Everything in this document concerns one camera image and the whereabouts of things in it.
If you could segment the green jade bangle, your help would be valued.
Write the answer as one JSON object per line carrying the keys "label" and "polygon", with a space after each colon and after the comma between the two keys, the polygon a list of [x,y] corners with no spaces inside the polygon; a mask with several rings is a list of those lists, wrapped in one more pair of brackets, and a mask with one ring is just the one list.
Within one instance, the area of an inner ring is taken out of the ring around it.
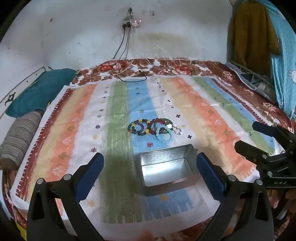
{"label": "green jade bangle", "polygon": [[169,133],[164,127],[166,126],[170,130],[172,129],[173,122],[167,118],[155,118],[152,120],[152,130],[154,132],[157,131],[158,125],[160,126],[159,134],[167,134]]}

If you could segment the brown floral bed blanket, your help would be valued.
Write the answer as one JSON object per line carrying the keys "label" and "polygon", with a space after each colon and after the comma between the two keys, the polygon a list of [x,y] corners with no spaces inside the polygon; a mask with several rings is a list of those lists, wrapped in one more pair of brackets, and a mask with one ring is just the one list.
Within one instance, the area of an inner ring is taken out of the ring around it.
{"label": "brown floral bed blanket", "polygon": [[[96,84],[100,81],[107,80],[126,81],[128,79],[136,79],[138,81],[145,81],[154,76],[215,77],[218,80],[229,84],[236,95],[240,96],[243,101],[248,102],[252,107],[256,108],[258,113],[263,117],[268,120],[276,118],[276,123],[271,126],[280,125],[289,131],[294,130],[293,122],[283,111],[257,92],[249,89],[242,83],[238,75],[233,70],[219,62],[187,59],[110,60],[92,68],[76,71],[76,77],[69,85],[65,86],[82,86],[86,84]],[[18,95],[11,94],[9,96],[9,100],[12,103],[17,97]],[[10,195],[10,190],[13,186],[18,170],[4,171],[1,174],[3,181],[1,190],[4,195],[3,205],[9,210],[12,220],[16,223],[17,229],[21,233],[21,237],[26,240],[28,210],[23,211],[18,209],[13,204]],[[209,223],[211,217],[192,227],[181,230],[178,235],[169,234],[155,237],[158,240],[194,240],[201,234],[205,226]]]}

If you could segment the clear plastic storage bin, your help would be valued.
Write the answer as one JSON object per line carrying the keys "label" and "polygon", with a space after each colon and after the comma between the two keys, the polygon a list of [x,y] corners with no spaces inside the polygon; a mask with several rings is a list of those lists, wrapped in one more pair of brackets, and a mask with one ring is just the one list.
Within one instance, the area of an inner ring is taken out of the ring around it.
{"label": "clear plastic storage bin", "polygon": [[239,79],[251,90],[256,91],[272,103],[277,103],[275,86],[271,78],[257,74],[233,61],[227,62],[225,65],[233,70]]}

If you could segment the blue dotted hanging cloth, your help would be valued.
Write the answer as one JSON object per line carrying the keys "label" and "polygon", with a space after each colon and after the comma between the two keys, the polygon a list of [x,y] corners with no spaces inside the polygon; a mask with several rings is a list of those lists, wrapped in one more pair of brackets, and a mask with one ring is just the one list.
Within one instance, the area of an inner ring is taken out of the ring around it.
{"label": "blue dotted hanging cloth", "polygon": [[270,1],[260,1],[269,13],[275,30],[280,54],[272,54],[271,66],[279,107],[293,118],[295,114],[295,32],[280,12]]}

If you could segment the grey striped rolled cloth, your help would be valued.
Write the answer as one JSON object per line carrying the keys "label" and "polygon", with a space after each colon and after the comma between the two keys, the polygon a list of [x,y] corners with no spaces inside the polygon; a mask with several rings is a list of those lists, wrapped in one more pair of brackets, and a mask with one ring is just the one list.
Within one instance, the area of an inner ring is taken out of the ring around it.
{"label": "grey striped rolled cloth", "polygon": [[1,144],[1,169],[18,170],[38,129],[42,110],[31,111],[17,118]]}

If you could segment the silver metal tin box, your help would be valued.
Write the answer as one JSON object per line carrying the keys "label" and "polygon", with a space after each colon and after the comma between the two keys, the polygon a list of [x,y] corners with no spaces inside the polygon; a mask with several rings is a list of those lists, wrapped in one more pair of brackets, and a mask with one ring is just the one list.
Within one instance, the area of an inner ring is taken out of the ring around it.
{"label": "silver metal tin box", "polygon": [[139,153],[135,169],[142,193],[163,195],[195,185],[200,178],[196,158],[191,144]]}

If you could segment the mustard hanging garment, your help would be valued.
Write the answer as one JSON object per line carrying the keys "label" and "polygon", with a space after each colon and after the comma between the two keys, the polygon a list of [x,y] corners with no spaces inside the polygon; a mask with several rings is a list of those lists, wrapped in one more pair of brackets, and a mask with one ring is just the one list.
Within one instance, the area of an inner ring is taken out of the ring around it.
{"label": "mustard hanging garment", "polygon": [[231,60],[257,74],[271,76],[271,55],[281,54],[269,13],[258,1],[241,3],[230,23]]}

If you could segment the striped pastel cloth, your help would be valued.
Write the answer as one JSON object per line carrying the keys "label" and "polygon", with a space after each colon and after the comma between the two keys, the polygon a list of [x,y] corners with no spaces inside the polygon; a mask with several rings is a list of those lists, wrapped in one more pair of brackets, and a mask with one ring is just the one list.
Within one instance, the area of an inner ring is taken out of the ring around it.
{"label": "striped pastel cloth", "polygon": [[[173,122],[169,133],[152,130],[152,120]],[[191,144],[227,174],[244,180],[255,166],[236,153],[242,140],[269,155],[282,147],[252,129],[268,120],[213,77],[154,76],[145,81],[107,80],[65,86],[46,110],[10,195],[27,211],[37,179],[56,181],[102,153],[104,168],[81,206],[107,240],[131,240],[143,230],[156,237],[174,234],[211,217],[218,203],[201,178],[191,187],[145,196],[135,169],[141,152]]]}

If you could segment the teal pillow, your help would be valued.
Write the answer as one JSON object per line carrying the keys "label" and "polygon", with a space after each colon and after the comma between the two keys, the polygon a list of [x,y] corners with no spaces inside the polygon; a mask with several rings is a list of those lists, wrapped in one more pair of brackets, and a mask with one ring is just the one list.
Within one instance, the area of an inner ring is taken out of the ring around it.
{"label": "teal pillow", "polygon": [[7,108],[6,115],[19,118],[31,111],[45,111],[65,85],[76,77],[76,70],[64,68],[42,73]]}

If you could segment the wall power socket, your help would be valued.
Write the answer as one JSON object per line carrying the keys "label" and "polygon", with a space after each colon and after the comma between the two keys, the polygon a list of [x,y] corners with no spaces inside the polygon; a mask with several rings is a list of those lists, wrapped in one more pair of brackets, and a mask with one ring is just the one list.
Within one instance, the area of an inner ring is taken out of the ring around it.
{"label": "wall power socket", "polygon": [[128,6],[126,9],[125,17],[120,22],[122,28],[139,28],[143,23],[143,20],[136,15],[133,8]]}

